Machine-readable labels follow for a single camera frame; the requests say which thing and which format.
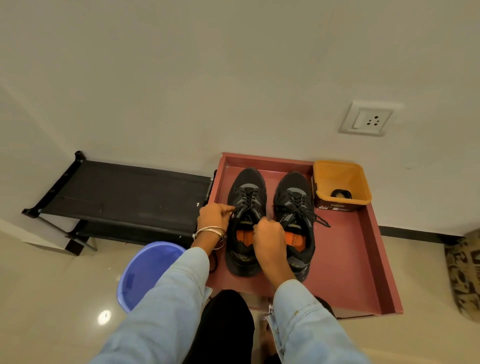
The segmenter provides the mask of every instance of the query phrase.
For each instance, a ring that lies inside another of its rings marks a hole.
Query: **blue plastic tub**
[[[154,242],[133,257],[117,287],[117,299],[126,313],[135,308],[183,252],[185,249],[174,243]]]

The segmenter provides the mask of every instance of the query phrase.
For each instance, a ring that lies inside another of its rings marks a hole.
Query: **black sneaker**
[[[237,276],[249,277],[261,268],[253,250],[253,226],[266,215],[267,189],[255,168],[246,168],[234,181],[228,204],[235,206],[227,229],[225,261]]]
[[[303,282],[315,252],[313,223],[328,228],[330,225],[314,213],[310,184],[299,172],[290,172],[282,178],[273,203],[276,220],[285,230],[288,264],[295,277]]]

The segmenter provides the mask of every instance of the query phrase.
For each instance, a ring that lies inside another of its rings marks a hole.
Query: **yellow plastic box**
[[[347,190],[352,198],[332,197],[334,190]],[[313,164],[315,207],[353,212],[368,205],[372,194],[363,168],[356,163],[318,160]]]

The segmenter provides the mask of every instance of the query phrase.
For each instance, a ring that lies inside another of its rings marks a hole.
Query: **pink tray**
[[[233,181],[245,167],[257,168],[265,179],[269,218],[273,217],[273,196],[282,177],[294,170],[308,180],[313,174],[313,162],[223,153],[209,202],[226,204]],[[304,281],[309,291],[329,302],[342,318],[403,313],[372,205],[356,212],[316,209],[315,213],[332,227],[314,224],[316,250]],[[218,268],[207,281],[209,287],[273,297],[263,273],[251,278],[234,276],[225,264],[225,248],[217,255]],[[251,302],[247,301],[252,308],[265,309],[265,300]]]

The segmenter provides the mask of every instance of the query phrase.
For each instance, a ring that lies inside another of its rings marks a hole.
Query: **tiled floor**
[[[480,324],[456,311],[443,247],[384,242],[405,314],[342,321],[347,333],[374,363],[476,362]],[[72,257],[0,233],[0,363],[86,363],[100,350],[125,318],[116,286],[141,246],[96,243],[97,253]],[[111,319],[100,325],[106,310]],[[259,313],[253,314],[258,322]]]

